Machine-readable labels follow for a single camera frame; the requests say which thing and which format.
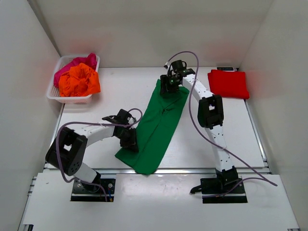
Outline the green t shirt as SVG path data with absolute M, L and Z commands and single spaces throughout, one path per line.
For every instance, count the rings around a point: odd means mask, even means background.
M 115 154 L 118 160 L 143 175 L 153 174 L 159 167 L 189 95 L 185 87 L 165 96 L 160 95 L 160 90 L 161 81 L 157 80 L 146 111 L 136 128 L 139 152 L 122 148 Z

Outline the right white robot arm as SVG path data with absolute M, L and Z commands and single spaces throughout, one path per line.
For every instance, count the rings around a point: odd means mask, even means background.
M 226 151 L 226 142 L 223 134 L 223 102 L 222 97 L 213 94 L 198 79 L 197 73 L 187 67 L 182 60 L 166 63 L 165 75 L 160 76 L 160 95 L 167 97 L 180 90 L 180 85 L 189 90 L 189 114 L 192 116 L 191 99 L 198 102 L 197 120 L 199 126 L 204 128 L 213 145 L 216 165 L 216 177 L 203 181 L 199 186 L 191 189 L 190 194 L 208 191 L 212 194 L 228 192 L 239 182 L 239 176 L 229 153 Z

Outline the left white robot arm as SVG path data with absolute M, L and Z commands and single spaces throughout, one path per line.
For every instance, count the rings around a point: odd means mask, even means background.
M 137 153 L 136 124 L 131 111 L 120 109 L 116 115 L 103 117 L 99 122 L 68 122 L 63 124 L 46 153 L 48 164 L 60 170 L 66 183 L 79 182 L 87 191 L 104 191 L 101 175 L 83 162 L 86 149 L 104 139 L 116 137 L 120 147 Z

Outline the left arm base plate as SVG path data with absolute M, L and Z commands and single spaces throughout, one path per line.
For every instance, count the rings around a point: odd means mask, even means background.
M 82 183 L 75 180 L 72 187 L 72 202 L 107 202 L 114 201 L 116 178 L 102 177 L 100 180 L 101 187 Z

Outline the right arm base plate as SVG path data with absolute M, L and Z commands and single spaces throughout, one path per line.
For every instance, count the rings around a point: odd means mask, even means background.
M 222 186 L 216 178 L 201 178 L 200 185 L 191 188 L 190 194 L 202 194 L 203 204 L 248 203 L 242 178 Z

